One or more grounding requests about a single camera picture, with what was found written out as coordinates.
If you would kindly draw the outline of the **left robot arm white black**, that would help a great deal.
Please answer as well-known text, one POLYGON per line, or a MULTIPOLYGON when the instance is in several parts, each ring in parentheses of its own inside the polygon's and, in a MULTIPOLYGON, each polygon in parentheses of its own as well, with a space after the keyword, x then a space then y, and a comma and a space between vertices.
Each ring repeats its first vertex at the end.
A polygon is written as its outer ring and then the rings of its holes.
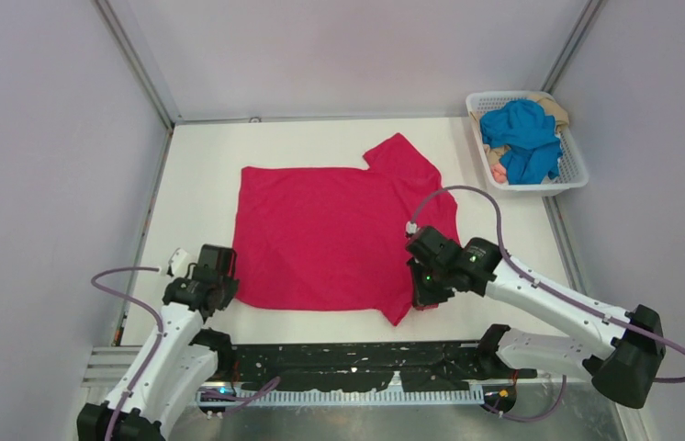
POLYGON ((197 255, 176 249, 162 271, 170 281, 161 308, 127 298, 151 315, 152 332, 103 402, 79 412, 79 439, 166 440, 203 383, 233 372, 230 338, 204 323, 233 300, 236 262, 228 247, 205 244, 197 255))

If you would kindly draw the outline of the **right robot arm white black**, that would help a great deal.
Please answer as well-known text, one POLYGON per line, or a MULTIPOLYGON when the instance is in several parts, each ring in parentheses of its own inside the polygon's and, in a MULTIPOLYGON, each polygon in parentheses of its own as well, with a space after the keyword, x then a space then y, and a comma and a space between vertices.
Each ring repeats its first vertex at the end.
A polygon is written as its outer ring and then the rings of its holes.
POLYGON ((477 352, 483 373, 496 378, 509 369, 543 370, 588 381, 622 406, 645 406, 666 355, 661 317, 655 310, 639 305, 628 311, 543 281, 486 239, 460 245, 431 226, 407 237, 419 305, 471 292, 526 311, 561 331, 555 336, 529 334, 510 325, 490 326, 477 352))

